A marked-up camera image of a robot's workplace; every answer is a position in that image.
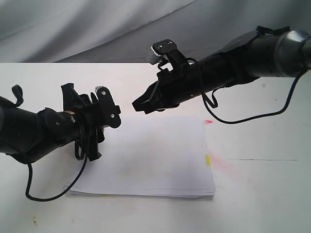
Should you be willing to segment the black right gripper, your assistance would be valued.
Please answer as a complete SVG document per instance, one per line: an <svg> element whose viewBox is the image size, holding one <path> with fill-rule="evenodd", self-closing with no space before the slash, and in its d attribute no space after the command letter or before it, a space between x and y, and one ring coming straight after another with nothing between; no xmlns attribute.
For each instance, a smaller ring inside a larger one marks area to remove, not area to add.
<svg viewBox="0 0 311 233"><path fill-rule="evenodd" d="M188 59L178 50L170 39L154 43L151 46L155 58L150 64L157 64L157 82L132 102L136 112L150 114L175 108L180 103L194 98L194 92L186 90L185 81L189 68Z"/></svg>

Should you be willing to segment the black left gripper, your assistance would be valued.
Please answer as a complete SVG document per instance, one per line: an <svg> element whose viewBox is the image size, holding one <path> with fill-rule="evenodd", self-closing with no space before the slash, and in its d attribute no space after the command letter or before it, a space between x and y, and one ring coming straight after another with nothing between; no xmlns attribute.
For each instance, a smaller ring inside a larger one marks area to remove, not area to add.
<svg viewBox="0 0 311 233"><path fill-rule="evenodd" d="M61 86L63 110L78 115L87 129L97 129L88 136L87 157L95 161L101 157L98 144L105 140L104 128L113 129L121 125L121 110L114 103L109 89L105 86L95 87L95 92L78 94L73 83Z"/></svg>

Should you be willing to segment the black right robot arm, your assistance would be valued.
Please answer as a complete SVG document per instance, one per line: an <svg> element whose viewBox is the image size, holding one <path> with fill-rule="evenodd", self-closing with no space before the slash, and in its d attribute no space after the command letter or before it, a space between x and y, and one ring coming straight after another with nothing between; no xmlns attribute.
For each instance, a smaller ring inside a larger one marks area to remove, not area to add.
<svg viewBox="0 0 311 233"><path fill-rule="evenodd" d="M311 36L289 27L258 26L197 62L166 39L151 46L149 63L158 66L157 81L133 101L134 109L146 114L260 77L294 78L311 66Z"/></svg>

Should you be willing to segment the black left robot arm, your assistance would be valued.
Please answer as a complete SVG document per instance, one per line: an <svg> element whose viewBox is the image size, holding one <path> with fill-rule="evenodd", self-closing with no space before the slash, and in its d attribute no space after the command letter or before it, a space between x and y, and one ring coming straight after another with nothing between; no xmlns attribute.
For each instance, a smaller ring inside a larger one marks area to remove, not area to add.
<svg viewBox="0 0 311 233"><path fill-rule="evenodd" d="M95 91L78 94L73 83L61 86L63 111L45 108L37 113L20 108L23 91L12 87L15 103L0 99L0 150L18 162L34 163L55 149L74 143L77 160L100 158L98 144L104 141L104 129L121 125L120 107L113 101L108 88L97 86Z"/></svg>

